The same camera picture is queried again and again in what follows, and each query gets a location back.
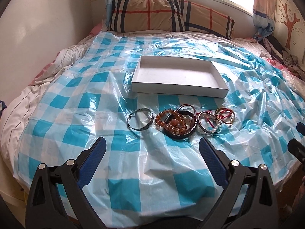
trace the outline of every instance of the white cardboard tray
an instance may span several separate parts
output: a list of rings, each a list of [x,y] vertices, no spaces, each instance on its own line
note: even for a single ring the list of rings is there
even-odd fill
[[[225,98],[229,89],[210,61],[167,56],[141,56],[132,91]]]

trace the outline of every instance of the clothing pile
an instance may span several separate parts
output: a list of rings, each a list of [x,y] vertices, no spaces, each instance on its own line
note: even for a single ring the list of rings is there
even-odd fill
[[[271,54],[273,61],[284,65],[294,76],[305,81],[305,73],[300,67],[298,57],[289,54],[273,35],[263,38],[260,43]]]

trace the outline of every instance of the metal screw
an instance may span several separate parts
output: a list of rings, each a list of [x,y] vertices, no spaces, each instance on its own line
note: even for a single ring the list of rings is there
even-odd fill
[[[266,169],[267,169],[267,165],[262,164],[262,165],[260,166],[260,168],[263,169],[263,170],[266,170]]]
[[[66,164],[67,164],[68,166],[71,166],[71,165],[74,164],[74,162],[75,162],[74,159],[69,159],[69,160],[67,161]]]
[[[233,166],[239,166],[239,162],[237,161],[237,160],[232,160],[231,161],[231,164],[233,165]]]
[[[44,169],[44,168],[45,168],[45,164],[38,165],[38,169]]]

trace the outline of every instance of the blue clamp handle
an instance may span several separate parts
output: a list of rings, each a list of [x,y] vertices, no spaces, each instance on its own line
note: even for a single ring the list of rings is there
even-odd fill
[[[89,150],[83,151],[83,153],[86,151],[89,151],[89,155],[79,167],[77,185],[80,189],[90,183],[97,167],[105,155],[106,140],[103,137],[99,137],[94,145]]]
[[[217,185],[225,189],[228,186],[228,164],[230,160],[223,151],[216,150],[211,142],[202,138],[199,142],[199,151],[209,168]]]

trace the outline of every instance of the black bracelet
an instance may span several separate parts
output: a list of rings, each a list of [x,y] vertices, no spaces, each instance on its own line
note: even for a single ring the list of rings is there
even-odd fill
[[[147,111],[147,112],[150,112],[150,116],[151,116],[151,118],[150,118],[150,121],[148,122],[148,124],[146,125],[146,126],[144,126],[144,127],[142,127],[142,128],[133,128],[130,124],[129,124],[129,121],[130,121],[130,119],[132,118],[132,115],[135,115],[136,113],[139,113],[139,112],[142,112],[142,111]],[[136,110],[136,111],[133,111],[129,116],[128,116],[128,119],[127,119],[127,127],[128,128],[131,128],[131,129],[134,129],[134,130],[136,130],[136,131],[144,131],[144,130],[147,130],[148,128],[150,128],[150,126],[152,125],[152,123],[153,123],[153,118],[154,118],[154,116],[153,116],[153,113],[152,113],[152,111],[150,110],[150,109],[148,109],[148,108],[140,108],[140,109],[138,109],[138,110]]]
[[[188,116],[190,116],[190,117],[192,118],[192,120],[194,120],[194,124],[192,125],[192,127],[189,128],[184,134],[178,134],[178,135],[177,135],[177,134],[173,134],[173,133],[171,133],[170,131],[165,130],[164,128],[163,128],[163,133],[164,133],[165,135],[169,136],[169,137],[172,138],[172,139],[185,139],[185,138],[191,136],[191,135],[196,131],[196,128],[197,128],[197,126],[198,126],[198,119],[197,119],[196,116],[194,116],[194,115],[193,115],[191,112],[189,112],[189,111],[180,110],[180,111],[178,111],[178,113],[179,113],[179,114],[182,114],[182,115],[188,115]],[[168,117],[165,119],[164,122],[167,124],[167,123],[169,123],[170,120],[173,119],[173,118],[174,118],[174,115],[171,114],[170,116],[168,116]]]

